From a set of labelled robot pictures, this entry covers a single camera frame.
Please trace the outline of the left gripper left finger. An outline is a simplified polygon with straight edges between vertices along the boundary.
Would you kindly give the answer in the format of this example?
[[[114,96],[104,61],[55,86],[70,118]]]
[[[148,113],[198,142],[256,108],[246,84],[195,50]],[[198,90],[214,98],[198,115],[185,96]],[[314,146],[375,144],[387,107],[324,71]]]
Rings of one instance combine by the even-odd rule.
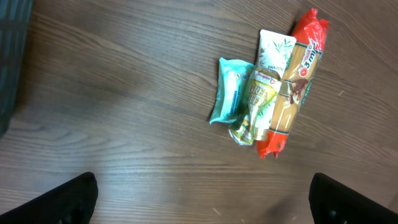
[[[1,223],[89,223],[98,198],[94,173],[68,182],[1,215]]]

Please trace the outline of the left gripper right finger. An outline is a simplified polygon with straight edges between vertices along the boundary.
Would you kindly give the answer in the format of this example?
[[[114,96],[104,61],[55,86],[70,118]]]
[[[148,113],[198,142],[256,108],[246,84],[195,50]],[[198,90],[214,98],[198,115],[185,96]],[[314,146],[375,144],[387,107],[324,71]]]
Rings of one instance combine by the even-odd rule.
[[[397,224],[397,214],[331,177],[314,174],[308,200],[315,224]]]

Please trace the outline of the green drink carton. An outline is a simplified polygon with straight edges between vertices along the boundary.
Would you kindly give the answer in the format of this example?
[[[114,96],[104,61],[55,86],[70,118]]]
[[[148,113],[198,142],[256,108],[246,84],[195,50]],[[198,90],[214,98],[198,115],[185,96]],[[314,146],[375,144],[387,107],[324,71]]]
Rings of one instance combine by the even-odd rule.
[[[280,89],[280,75],[266,68],[252,71],[244,88],[238,119],[230,125],[229,133],[241,146],[251,146],[254,142],[254,127],[259,113],[276,97]]]

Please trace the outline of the teal snack packet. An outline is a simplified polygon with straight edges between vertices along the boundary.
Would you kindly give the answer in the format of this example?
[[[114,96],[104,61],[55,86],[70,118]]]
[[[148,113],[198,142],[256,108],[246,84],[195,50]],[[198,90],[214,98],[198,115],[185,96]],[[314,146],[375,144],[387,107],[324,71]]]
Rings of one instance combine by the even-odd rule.
[[[218,87],[210,124],[233,123],[237,120],[243,91],[254,69],[253,64],[244,60],[219,59]]]

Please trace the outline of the white cosmetic tube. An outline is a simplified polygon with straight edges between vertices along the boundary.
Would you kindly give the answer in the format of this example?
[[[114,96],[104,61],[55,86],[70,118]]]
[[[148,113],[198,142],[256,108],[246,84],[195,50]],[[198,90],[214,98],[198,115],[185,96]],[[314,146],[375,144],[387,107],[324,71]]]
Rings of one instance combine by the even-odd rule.
[[[252,77],[257,75],[260,70],[272,70],[277,73],[275,79],[280,81],[277,84],[277,91],[280,90],[281,78],[287,68],[290,56],[296,43],[296,38],[283,35],[269,30],[260,31],[259,50],[257,54],[256,71]],[[271,126],[272,115],[274,112],[277,95],[272,101],[259,110],[256,123],[254,125],[254,139],[265,141]]]

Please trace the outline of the orange spaghetti packet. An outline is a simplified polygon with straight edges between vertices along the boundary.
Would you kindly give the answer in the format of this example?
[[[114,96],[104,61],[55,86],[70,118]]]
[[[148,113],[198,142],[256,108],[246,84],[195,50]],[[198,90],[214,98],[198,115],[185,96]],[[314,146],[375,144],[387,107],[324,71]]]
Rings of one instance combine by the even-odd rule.
[[[282,77],[271,125],[266,139],[256,142],[262,159],[268,154],[277,157],[284,149],[295,118],[312,85],[328,33],[328,21],[319,19],[317,14],[318,10],[311,8],[300,18],[292,32],[297,41]]]

